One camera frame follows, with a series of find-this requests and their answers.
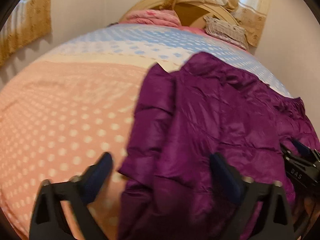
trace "bedspread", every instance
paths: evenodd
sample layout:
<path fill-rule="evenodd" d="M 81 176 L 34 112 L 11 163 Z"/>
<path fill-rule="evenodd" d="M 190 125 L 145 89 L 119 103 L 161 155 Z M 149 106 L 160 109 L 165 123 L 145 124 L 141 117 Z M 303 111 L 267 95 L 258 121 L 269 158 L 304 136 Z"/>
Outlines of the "bedspread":
<path fill-rule="evenodd" d="M 170 27 L 113 25 L 58 46 L 22 70 L 0 92 L 0 207 L 26 239 L 39 185 L 81 174 L 103 151 L 114 171 L 89 210 L 116 239 L 124 179 L 116 170 L 127 155 L 132 111 L 146 71 L 158 62 L 178 70 L 205 51 L 248 70 L 290 97 L 252 55 L 215 39 Z M 80 239 L 65 205 L 75 236 Z"/>

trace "pink comforter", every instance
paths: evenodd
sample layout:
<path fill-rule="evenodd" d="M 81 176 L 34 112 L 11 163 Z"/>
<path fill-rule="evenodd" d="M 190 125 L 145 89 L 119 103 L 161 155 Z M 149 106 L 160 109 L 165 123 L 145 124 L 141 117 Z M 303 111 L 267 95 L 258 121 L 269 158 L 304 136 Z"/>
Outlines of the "pink comforter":
<path fill-rule="evenodd" d="M 171 10 L 132 11 L 126 15 L 125 20 L 121 23 L 161 25 L 161 26 L 168 26 L 168 27 L 181 26 L 181 22 L 176 12 Z"/>

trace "white wall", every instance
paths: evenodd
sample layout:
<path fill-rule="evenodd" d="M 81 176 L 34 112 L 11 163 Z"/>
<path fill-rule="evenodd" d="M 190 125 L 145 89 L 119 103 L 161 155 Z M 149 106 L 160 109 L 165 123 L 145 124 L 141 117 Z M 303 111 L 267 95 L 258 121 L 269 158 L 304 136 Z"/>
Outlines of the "white wall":
<path fill-rule="evenodd" d="M 51 48 L 116 22 L 140 0 L 52 0 L 52 34 L 13 55 L 0 69 L 2 85 Z M 305 102 L 320 134 L 320 26 L 303 0 L 272 0 L 258 48 L 253 51 L 294 96 Z"/>

